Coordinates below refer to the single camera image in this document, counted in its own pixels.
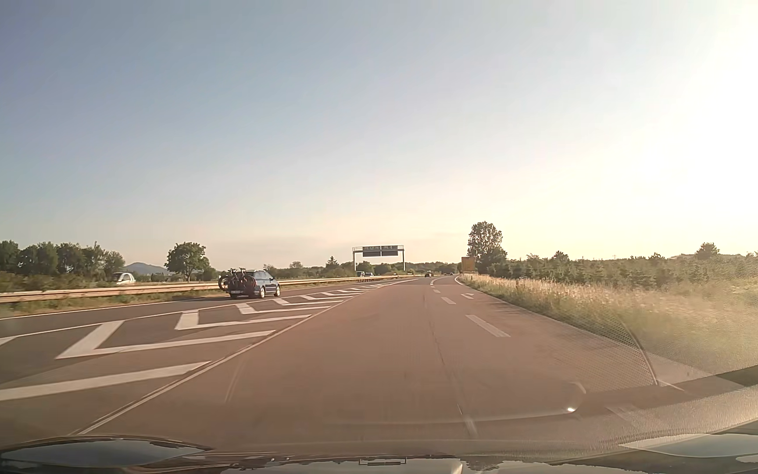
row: mountain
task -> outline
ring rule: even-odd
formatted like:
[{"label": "mountain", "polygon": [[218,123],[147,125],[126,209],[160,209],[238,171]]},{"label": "mountain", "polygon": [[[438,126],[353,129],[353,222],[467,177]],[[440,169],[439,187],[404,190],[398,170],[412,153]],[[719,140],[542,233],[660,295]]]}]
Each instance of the mountain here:
[{"label": "mountain", "polygon": [[140,275],[150,275],[152,273],[164,273],[169,275],[171,272],[162,266],[149,265],[147,263],[136,262],[122,268],[125,272],[136,272]]}]

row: guardrail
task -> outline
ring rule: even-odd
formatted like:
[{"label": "guardrail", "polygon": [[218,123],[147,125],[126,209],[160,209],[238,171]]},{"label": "guardrail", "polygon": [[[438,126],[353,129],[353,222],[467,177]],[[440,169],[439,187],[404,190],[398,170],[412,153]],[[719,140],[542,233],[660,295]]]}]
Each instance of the guardrail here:
[{"label": "guardrail", "polygon": [[[300,280],[279,280],[280,286],[301,284],[326,284],[348,282],[374,282],[395,278],[405,278],[408,275],[389,276],[354,276],[347,278],[313,278]],[[90,298],[97,296],[119,296],[122,294],[146,294],[146,293],[179,293],[187,291],[202,291],[218,289],[217,282],[194,282],[186,284],[166,284],[153,286],[118,286],[96,287],[83,289],[51,289],[48,291],[19,291],[14,293],[0,293],[1,303],[19,303],[22,301],[41,301],[46,299],[65,298]]]}]

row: grass verge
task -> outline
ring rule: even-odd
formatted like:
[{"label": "grass verge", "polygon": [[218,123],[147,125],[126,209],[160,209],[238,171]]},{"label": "grass verge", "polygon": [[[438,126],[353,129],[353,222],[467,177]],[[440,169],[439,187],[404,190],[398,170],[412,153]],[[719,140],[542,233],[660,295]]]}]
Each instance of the grass verge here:
[{"label": "grass verge", "polygon": [[706,298],[471,274],[462,275],[461,281],[606,338],[628,343],[629,331],[648,352],[708,372],[758,363],[756,294],[728,289],[727,294],[713,291]]}]

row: yellow sign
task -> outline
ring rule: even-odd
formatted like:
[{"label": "yellow sign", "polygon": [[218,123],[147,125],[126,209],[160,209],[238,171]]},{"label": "yellow sign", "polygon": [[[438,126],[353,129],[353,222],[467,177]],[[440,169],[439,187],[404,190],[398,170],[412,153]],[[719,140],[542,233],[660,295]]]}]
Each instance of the yellow sign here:
[{"label": "yellow sign", "polygon": [[475,272],[476,271],[476,259],[471,256],[461,257],[461,273]]}]

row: highway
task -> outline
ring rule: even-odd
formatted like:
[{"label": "highway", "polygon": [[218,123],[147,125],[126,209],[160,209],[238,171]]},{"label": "highway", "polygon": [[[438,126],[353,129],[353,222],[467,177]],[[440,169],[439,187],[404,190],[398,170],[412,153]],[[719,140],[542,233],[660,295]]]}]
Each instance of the highway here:
[{"label": "highway", "polygon": [[8,318],[0,447],[75,434],[239,452],[595,442],[674,431],[641,411],[740,387],[649,362],[455,276]]}]

